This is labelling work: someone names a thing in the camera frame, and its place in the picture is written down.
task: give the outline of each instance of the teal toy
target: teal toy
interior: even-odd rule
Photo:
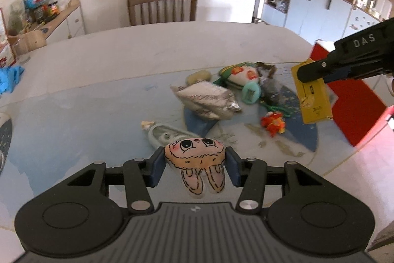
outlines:
[[[258,83],[248,82],[242,88],[242,101],[248,105],[252,105],[260,98],[261,88]]]

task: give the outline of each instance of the foil package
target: foil package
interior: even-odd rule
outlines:
[[[171,89],[184,106],[209,120],[231,119],[234,112],[241,111],[231,90],[207,81]]]

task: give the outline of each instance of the screw head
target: screw head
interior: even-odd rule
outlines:
[[[259,207],[259,203],[252,199],[245,199],[240,202],[240,208],[244,210],[254,210]]]
[[[148,201],[134,201],[131,203],[131,208],[133,210],[147,210],[150,207],[150,203]]]

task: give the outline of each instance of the red cloth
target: red cloth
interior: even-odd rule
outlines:
[[[318,61],[327,55],[323,47],[315,44],[311,59]],[[334,121],[349,143],[356,146],[375,126],[387,106],[362,80],[335,81],[328,86],[338,96],[332,107]]]

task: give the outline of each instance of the blue glove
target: blue glove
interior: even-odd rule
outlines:
[[[3,67],[0,69],[0,93],[8,91],[12,93],[14,87],[19,84],[20,75],[24,68],[21,66]]]

